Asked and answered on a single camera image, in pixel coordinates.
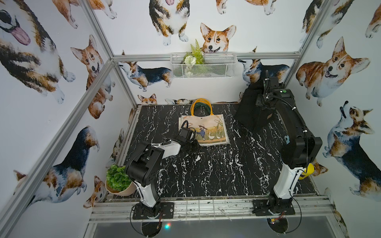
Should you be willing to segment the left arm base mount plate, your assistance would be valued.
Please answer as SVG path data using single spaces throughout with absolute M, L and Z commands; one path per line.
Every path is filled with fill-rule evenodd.
M 158 202 L 151 208 L 140 202 L 134 208 L 133 220 L 172 219 L 174 206 L 173 202 Z

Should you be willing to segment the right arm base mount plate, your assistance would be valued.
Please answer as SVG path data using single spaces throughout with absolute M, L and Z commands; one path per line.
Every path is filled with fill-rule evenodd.
M 295 215 L 291 199 L 269 201 L 268 199 L 253 200 L 252 213 L 256 216 Z

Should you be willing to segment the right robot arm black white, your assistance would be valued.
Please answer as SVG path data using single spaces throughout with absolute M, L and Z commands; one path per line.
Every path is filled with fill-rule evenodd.
M 278 113 L 287 132 L 286 144 L 280 150 L 282 170 L 266 206 L 271 213 L 278 214 L 291 206 L 297 180 L 308 171 L 308 166 L 322 146 L 322 140 L 308 129 L 296 107 L 293 93 L 282 89 L 276 77 L 265 78 L 256 105 L 260 108 L 259 125 L 265 125 L 274 113 Z

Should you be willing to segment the black canvas tote bag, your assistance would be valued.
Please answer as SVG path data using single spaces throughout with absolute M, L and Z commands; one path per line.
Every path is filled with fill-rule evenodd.
M 239 108 L 236 111 L 234 119 L 242 124 L 252 133 L 260 132 L 267 124 L 273 121 L 275 113 L 282 114 L 284 106 L 275 99 L 274 109 L 261 109 L 255 105 L 255 90 L 269 91 L 279 89 L 279 82 L 276 77 L 260 79 L 256 83 L 251 83 L 245 90 Z

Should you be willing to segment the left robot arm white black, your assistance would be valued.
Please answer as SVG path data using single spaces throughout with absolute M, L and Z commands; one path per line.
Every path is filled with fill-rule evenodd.
M 153 209 L 159 203 L 156 178 L 162 159 L 176 156 L 182 149 L 196 146 L 194 128 L 180 128 L 178 134 L 162 143 L 140 142 L 128 158 L 125 172 L 136 185 L 140 202 L 146 208 Z

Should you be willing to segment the cream tote bag yellow handles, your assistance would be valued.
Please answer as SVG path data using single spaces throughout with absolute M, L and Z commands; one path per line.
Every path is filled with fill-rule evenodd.
M 197 103 L 202 103 L 209 108 L 207 116 L 196 116 L 194 114 Z M 204 98 L 196 99 L 191 105 L 190 112 L 190 115 L 179 117 L 179 128 L 187 121 L 188 127 L 194 129 L 195 139 L 201 146 L 230 143 L 224 116 L 222 114 L 215 114 L 208 100 Z

